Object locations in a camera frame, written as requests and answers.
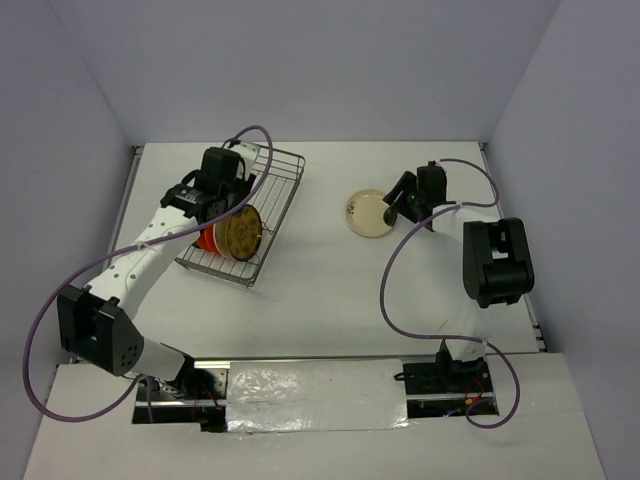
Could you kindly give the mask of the cream plate with black patch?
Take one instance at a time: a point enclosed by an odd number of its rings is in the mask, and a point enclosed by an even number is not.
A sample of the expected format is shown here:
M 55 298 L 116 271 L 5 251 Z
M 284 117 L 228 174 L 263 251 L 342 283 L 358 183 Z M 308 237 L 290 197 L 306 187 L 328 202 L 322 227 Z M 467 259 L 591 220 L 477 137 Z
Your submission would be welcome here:
M 345 220 L 352 232 L 360 237 L 378 239 L 393 231 L 394 226 L 384 220 L 389 205 L 385 193 L 379 189 L 362 189 L 353 193 L 345 205 Z

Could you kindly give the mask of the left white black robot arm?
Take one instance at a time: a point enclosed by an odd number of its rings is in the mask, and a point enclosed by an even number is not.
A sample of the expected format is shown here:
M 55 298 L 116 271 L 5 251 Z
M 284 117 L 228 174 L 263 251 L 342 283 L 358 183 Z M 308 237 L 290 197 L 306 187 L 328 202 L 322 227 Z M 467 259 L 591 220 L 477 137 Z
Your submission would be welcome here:
M 84 287 L 61 290 L 57 312 L 64 350 L 115 376 L 150 376 L 176 399 L 211 382 L 190 355 L 144 337 L 134 318 L 170 264 L 196 242 L 201 225 L 247 197 L 258 154 L 258 146 L 240 142 L 206 149 L 200 167 L 166 191 L 131 252 Z

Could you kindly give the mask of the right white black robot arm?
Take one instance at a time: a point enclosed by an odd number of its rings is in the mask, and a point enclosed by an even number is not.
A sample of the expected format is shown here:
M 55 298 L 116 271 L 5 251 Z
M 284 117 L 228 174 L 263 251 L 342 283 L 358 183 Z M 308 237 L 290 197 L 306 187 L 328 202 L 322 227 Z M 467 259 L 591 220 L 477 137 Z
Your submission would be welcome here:
M 481 173 L 493 194 L 489 202 L 454 201 L 448 198 L 447 164 L 468 166 Z M 481 167 L 468 160 L 445 158 L 431 161 L 415 172 L 406 171 L 384 195 L 383 221 L 394 226 L 398 217 L 414 224 L 391 254 L 379 288 L 379 306 L 385 323 L 403 337 L 438 340 L 435 380 L 446 391 L 456 391 L 479 377 L 488 350 L 501 355 L 482 333 L 417 334 L 397 326 L 386 307 L 386 287 L 403 247 L 421 229 L 442 233 L 461 245 L 462 287 L 466 297 L 482 312 L 500 305 L 513 305 L 530 293 L 535 274 L 524 222 L 517 217 L 494 218 L 480 214 L 500 201 L 496 182 Z

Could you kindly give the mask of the yellow patterned plate brown rim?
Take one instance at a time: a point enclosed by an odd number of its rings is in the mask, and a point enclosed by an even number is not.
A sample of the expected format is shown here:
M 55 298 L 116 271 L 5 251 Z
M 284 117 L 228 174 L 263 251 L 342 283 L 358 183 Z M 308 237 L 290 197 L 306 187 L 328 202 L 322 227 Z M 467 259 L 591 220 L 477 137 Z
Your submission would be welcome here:
M 262 220 L 254 206 L 245 205 L 242 210 L 227 218 L 217 231 L 221 234 L 221 253 L 226 258 L 247 262 L 256 255 L 260 247 Z

